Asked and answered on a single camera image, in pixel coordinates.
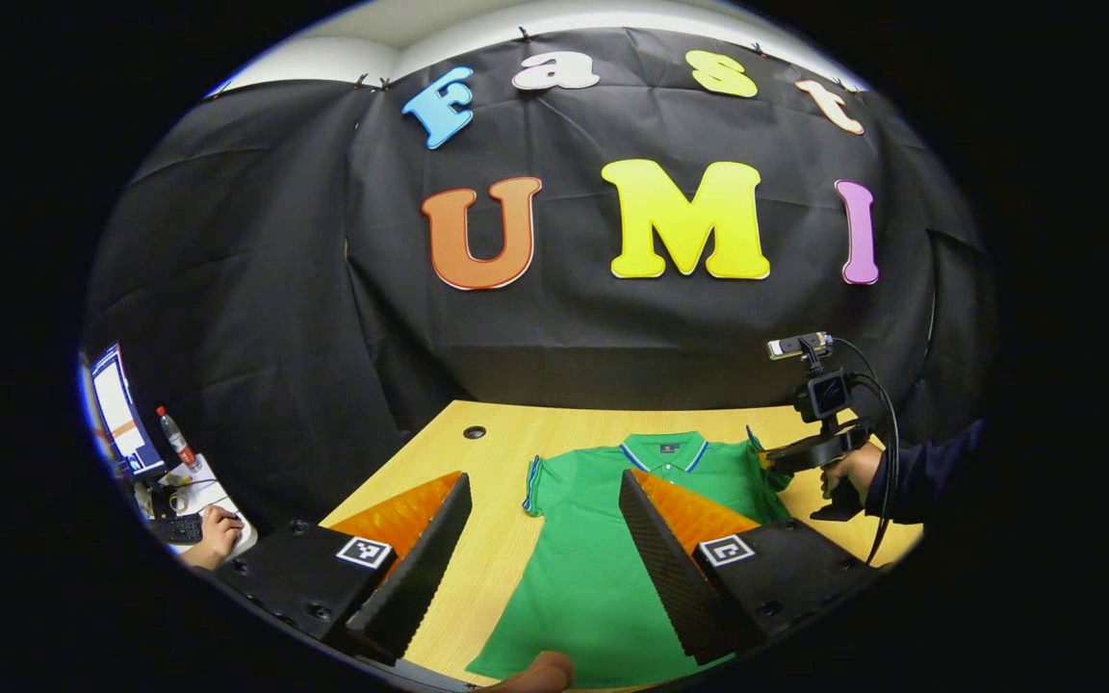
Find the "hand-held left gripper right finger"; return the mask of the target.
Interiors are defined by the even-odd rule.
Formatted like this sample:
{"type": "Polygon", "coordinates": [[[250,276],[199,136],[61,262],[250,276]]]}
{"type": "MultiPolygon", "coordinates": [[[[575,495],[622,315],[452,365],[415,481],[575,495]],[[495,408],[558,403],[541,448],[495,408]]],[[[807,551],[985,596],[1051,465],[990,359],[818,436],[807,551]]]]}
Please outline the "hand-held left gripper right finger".
{"type": "Polygon", "coordinates": [[[619,508],[683,652],[700,665],[787,640],[879,577],[801,519],[759,524],[641,470],[622,473],[619,508]]]}

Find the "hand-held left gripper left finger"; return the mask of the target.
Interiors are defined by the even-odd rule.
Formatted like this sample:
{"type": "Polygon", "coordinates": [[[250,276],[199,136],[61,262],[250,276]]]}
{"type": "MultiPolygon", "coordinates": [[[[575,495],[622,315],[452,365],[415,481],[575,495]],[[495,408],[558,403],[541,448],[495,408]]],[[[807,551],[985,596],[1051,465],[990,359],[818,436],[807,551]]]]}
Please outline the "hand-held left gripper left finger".
{"type": "Polygon", "coordinates": [[[283,626],[395,665],[423,625],[472,509],[470,477],[452,471],[330,527],[295,519],[218,565],[218,580],[283,626]]]}

